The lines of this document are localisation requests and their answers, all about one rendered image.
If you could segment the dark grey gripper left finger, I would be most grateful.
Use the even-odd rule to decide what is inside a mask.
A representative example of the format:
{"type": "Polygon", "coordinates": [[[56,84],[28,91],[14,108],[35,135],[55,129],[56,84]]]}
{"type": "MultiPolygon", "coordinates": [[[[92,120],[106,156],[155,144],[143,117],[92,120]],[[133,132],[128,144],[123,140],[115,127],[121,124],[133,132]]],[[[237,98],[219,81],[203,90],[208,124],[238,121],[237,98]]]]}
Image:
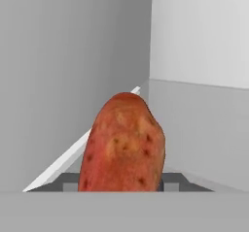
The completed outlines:
{"type": "Polygon", "coordinates": [[[38,192],[77,192],[79,173],[63,173],[51,183],[36,187],[33,191],[38,192]]]}

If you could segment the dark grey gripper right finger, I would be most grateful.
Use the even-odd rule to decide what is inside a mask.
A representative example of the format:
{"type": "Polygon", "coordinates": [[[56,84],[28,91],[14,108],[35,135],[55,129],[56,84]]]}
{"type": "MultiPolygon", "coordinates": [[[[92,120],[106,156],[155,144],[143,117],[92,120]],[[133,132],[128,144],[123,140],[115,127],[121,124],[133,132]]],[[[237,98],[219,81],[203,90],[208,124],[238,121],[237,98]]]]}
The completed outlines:
{"type": "Polygon", "coordinates": [[[158,191],[161,192],[211,192],[211,189],[189,182],[182,173],[163,173],[158,191]]]}

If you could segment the reddish-brown sweet potato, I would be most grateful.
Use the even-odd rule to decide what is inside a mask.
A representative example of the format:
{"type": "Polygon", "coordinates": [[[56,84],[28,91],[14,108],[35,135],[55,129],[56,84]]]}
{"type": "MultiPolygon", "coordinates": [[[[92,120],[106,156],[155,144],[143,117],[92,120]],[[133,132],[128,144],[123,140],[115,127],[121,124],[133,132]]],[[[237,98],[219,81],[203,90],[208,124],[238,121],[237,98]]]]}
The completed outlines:
{"type": "Polygon", "coordinates": [[[80,170],[80,191],[156,191],[165,136],[146,102],[121,92],[95,118],[80,170]]]}

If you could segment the grey fridge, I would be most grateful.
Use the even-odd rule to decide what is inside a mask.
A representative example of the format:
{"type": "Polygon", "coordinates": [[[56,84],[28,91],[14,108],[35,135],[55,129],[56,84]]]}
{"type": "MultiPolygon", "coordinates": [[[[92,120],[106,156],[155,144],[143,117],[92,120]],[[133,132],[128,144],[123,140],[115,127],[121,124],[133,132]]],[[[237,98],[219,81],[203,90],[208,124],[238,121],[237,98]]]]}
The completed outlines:
{"type": "Polygon", "coordinates": [[[152,0],[0,0],[0,192],[21,192],[150,74],[152,0]]]}

